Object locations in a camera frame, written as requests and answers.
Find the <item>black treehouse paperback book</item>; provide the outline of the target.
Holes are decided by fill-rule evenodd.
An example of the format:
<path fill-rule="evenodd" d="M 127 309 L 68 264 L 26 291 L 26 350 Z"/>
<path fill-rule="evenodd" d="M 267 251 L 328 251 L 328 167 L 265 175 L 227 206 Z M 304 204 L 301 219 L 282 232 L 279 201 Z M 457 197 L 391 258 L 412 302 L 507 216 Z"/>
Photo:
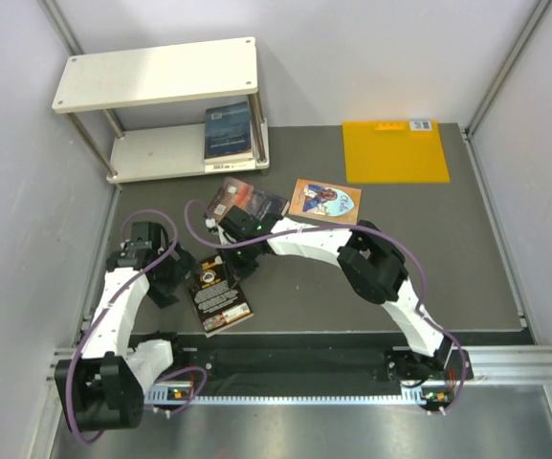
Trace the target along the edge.
<path fill-rule="evenodd" d="M 200 262 L 185 286 L 195 314 L 207 338 L 213 337 L 254 315 L 240 287 L 230 287 L 224 260 L 220 255 Z"/>

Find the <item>blue hardcover book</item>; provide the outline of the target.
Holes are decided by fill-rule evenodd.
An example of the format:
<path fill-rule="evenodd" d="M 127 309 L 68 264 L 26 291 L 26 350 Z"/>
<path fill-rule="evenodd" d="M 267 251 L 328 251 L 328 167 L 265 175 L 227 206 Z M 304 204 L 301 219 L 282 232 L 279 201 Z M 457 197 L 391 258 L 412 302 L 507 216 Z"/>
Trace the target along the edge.
<path fill-rule="evenodd" d="M 247 102 L 210 108 L 205 117 L 205 164 L 247 161 L 253 156 Z"/>

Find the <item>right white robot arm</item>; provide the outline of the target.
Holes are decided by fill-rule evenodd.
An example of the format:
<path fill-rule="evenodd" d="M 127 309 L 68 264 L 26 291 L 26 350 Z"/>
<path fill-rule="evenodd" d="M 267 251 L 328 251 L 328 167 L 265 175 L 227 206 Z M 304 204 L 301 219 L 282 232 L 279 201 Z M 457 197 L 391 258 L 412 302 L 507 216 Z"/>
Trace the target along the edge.
<path fill-rule="evenodd" d="M 250 276 L 264 254 L 333 265 L 356 295 L 384 307 L 406 337 L 408 354 L 423 376 L 435 379 L 450 368 L 453 338 L 432 319 L 424 296 L 414 291 L 403 246 L 373 224 L 319 227 L 276 214 L 257 219 L 233 207 L 215 227 L 231 279 Z"/>

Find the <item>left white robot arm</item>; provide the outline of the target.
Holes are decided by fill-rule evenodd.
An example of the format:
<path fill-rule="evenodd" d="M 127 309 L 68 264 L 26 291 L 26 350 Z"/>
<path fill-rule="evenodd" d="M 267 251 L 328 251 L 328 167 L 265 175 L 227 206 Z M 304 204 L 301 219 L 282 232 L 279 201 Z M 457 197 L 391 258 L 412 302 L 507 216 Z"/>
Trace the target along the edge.
<path fill-rule="evenodd" d="M 178 302 L 176 291 L 199 270 L 198 261 L 156 222 L 134 222 L 130 237 L 106 260 L 95 315 L 73 356 L 55 366 L 55 384 L 68 428 L 89 433 L 135 428 L 144 397 L 162 375 L 176 379 L 186 356 L 169 339 L 132 343 L 141 303 L 160 308 Z"/>

